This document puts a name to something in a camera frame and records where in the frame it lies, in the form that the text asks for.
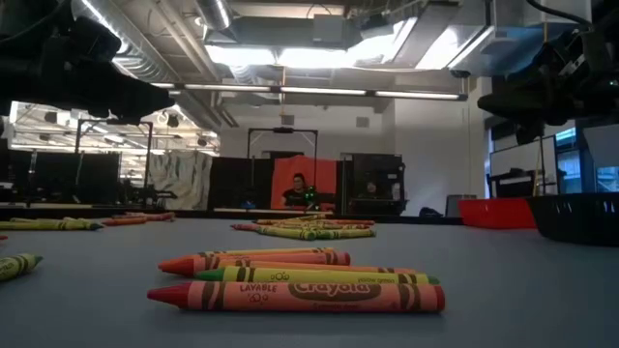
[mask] orange backdrop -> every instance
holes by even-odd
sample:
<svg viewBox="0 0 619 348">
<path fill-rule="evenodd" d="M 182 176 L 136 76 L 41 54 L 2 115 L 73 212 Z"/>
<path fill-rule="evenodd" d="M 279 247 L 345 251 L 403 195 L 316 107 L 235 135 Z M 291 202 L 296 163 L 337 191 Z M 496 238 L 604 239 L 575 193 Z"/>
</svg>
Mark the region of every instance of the orange backdrop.
<svg viewBox="0 0 619 348">
<path fill-rule="evenodd" d="M 292 189 L 292 178 L 296 173 L 306 177 L 306 184 L 313 186 L 314 160 L 305 156 L 295 156 L 289 159 L 276 159 L 273 171 L 273 188 L 271 191 L 271 209 L 283 209 L 281 196 L 287 189 Z M 338 167 L 334 160 L 319 159 L 316 161 L 316 192 L 336 193 L 336 177 Z"/>
</svg>

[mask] red bin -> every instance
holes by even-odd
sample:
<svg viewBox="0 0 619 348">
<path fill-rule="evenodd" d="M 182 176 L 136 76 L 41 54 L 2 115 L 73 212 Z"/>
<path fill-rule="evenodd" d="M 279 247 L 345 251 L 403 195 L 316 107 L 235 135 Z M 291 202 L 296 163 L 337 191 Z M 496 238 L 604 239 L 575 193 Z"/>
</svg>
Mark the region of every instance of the red bin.
<svg viewBox="0 0 619 348">
<path fill-rule="evenodd" d="M 462 221 L 467 226 L 537 228 L 525 198 L 463 199 L 458 206 Z"/>
</svg>

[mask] man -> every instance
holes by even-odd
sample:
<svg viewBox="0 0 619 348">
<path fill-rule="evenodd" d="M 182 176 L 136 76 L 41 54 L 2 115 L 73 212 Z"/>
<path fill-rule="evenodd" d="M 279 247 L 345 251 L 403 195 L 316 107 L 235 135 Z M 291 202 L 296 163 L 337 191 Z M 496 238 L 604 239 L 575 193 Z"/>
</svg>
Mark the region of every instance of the man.
<svg viewBox="0 0 619 348">
<path fill-rule="evenodd" d="M 281 205 L 291 207 L 306 207 L 306 178 L 301 173 L 297 173 L 292 177 L 292 188 L 288 189 L 281 196 Z"/>
</svg>

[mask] white curtain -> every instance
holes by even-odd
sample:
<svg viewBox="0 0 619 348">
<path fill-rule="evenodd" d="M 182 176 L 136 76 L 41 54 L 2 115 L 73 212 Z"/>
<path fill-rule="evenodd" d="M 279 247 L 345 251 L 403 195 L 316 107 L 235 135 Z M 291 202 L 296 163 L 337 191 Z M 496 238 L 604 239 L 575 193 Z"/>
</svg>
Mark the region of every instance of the white curtain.
<svg viewBox="0 0 619 348">
<path fill-rule="evenodd" d="M 164 199 L 168 210 L 206 210 L 213 159 L 197 151 L 151 155 L 148 181 L 157 190 L 169 190 L 177 199 Z"/>
</svg>

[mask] black basket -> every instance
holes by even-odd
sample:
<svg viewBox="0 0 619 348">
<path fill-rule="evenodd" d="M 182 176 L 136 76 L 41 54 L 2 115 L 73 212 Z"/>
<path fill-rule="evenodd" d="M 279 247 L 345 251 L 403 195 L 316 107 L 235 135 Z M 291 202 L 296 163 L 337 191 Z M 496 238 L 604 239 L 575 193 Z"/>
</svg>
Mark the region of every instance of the black basket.
<svg viewBox="0 0 619 348">
<path fill-rule="evenodd" d="M 527 202 L 544 237 L 619 247 L 619 193 L 531 197 Z"/>
</svg>

